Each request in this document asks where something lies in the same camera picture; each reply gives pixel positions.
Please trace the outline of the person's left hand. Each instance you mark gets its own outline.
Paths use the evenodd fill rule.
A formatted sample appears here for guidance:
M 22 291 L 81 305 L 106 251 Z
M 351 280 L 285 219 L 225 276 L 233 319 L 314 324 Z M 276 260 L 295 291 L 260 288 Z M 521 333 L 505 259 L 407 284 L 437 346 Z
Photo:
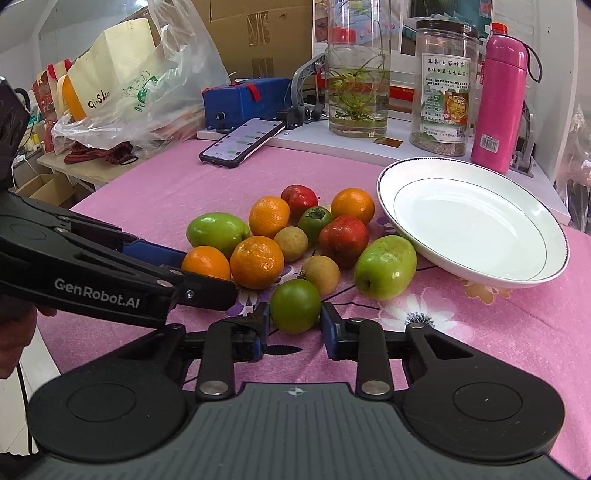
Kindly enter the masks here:
M 36 329 L 37 313 L 56 315 L 54 308 L 34 306 L 9 296 L 1 297 L 0 311 L 0 377 L 7 379 L 16 368 L 23 350 L 31 343 Z

